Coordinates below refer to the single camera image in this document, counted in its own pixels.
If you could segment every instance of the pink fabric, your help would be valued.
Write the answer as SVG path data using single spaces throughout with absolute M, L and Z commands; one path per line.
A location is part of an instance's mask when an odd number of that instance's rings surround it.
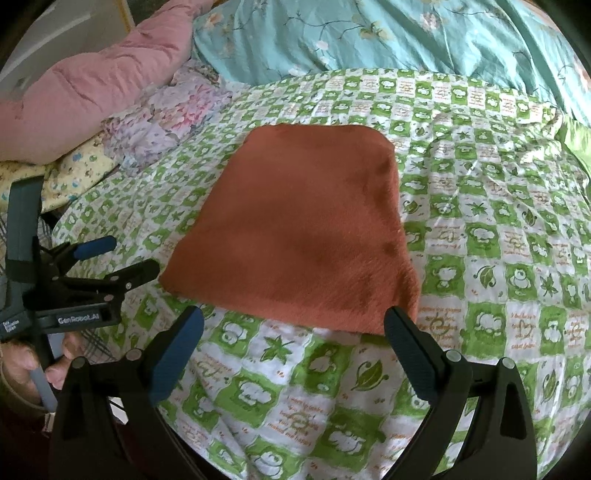
M 193 18 L 213 0 L 170 0 L 120 43 L 56 63 L 18 102 L 0 102 L 0 160 L 50 163 L 167 83 L 190 56 Z

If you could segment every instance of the gray handle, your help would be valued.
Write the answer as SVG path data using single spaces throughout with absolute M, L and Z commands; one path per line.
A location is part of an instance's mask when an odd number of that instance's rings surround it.
M 41 395 L 43 406 L 48 412 L 55 412 L 57 410 L 57 398 L 41 367 L 31 371 L 31 380 L 33 380 L 33 383 L 37 387 L 39 395 Z

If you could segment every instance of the plaid fabric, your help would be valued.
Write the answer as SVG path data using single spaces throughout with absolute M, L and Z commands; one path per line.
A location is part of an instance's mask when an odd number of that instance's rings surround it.
M 0 274 L 5 274 L 6 241 L 7 241 L 7 214 L 0 213 Z M 51 248 L 51 229 L 39 218 L 37 228 L 39 243 L 42 247 Z M 91 364 L 110 362 L 115 360 L 103 340 L 94 330 L 84 330 L 81 332 L 86 341 L 84 356 Z

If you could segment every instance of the folded towel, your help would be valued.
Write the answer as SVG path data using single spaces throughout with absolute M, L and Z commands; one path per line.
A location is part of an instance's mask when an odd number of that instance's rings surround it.
M 398 216 L 392 144 L 368 127 L 266 125 L 228 162 L 160 282 L 296 325 L 384 333 L 420 285 Z

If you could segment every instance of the yellow patterned fabric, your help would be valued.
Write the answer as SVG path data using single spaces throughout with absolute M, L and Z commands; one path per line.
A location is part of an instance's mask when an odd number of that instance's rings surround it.
M 99 183 L 115 165 L 105 155 L 101 134 L 48 165 L 0 162 L 0 212 L 7 211 L 10 185 L 14 181 L 44 175 L 41 199 L 43 212 L 49 212 L 77 199 Z

